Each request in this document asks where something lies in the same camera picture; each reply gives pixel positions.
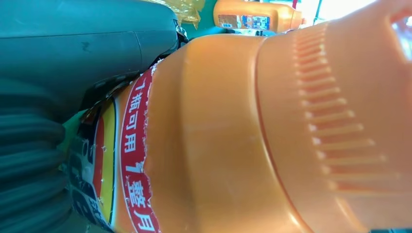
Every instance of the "dark gray plastic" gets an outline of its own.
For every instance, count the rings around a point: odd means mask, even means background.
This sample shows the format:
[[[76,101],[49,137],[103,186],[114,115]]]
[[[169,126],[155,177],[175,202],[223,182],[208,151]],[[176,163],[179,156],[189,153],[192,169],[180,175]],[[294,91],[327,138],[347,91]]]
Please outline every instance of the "dark gray plastic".
[[[48,92],[60,122],[177,49],[173,11],[139,0],[0,1],[0,28],[0,76]]]

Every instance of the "orange bottle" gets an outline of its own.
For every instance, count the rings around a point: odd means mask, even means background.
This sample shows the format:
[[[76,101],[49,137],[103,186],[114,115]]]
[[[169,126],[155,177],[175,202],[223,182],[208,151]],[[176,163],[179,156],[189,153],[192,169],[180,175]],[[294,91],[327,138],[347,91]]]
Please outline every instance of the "orange bottle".
[[[75,209],[116,233],[411,227],[410,16],[379,0],[283,36],[191,41],[88,112]]]
[[[213,18],[215,25],[228,29],[256,29],[276,33],[298,29],[302,13],[284,4],[219,0]]]

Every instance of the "bottle label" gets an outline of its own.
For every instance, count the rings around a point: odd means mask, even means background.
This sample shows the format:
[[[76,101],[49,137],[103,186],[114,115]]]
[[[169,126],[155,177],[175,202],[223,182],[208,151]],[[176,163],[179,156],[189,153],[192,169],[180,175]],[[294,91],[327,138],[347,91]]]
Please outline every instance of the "bottle label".
[[[110,232],[160,232],[143,168],[154,69],[89,111],[69,149],[74,209]]]
[[[230,29],[269,30],[270,18],[266,16],[219,15],[219,25]]]

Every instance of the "bottle label sticker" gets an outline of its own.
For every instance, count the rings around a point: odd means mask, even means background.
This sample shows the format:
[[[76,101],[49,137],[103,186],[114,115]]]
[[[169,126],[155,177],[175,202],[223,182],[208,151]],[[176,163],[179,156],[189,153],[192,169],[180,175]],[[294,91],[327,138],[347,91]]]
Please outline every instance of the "bottle label sticker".
[[[86,112],[69,149],[73,207],[109,232],[159,233],[150,204],[146,113],[155,66]]]
[[[219,25],[222,28],[266,31],[270,28],[270,18],[266,16],[219,15]]]
[[[245,28],[256,30],[269,30],[270,18],[266,16],[242,16]]]
[[[242,22],[239,16],[235,15],[219,15],[219,25],[222,28],[239,29],[242,27]]]

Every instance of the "yellow plastic bag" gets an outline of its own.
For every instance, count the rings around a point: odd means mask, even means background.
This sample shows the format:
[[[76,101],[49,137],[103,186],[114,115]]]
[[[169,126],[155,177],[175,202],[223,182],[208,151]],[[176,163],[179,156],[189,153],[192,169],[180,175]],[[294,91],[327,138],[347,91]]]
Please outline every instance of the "yellow plastic bag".
[[[192,23],[197,29],[200,21],[199,11],[205,5],[205,0],[145,0],[159,3],[171,8],[177,15],[179,24]]]

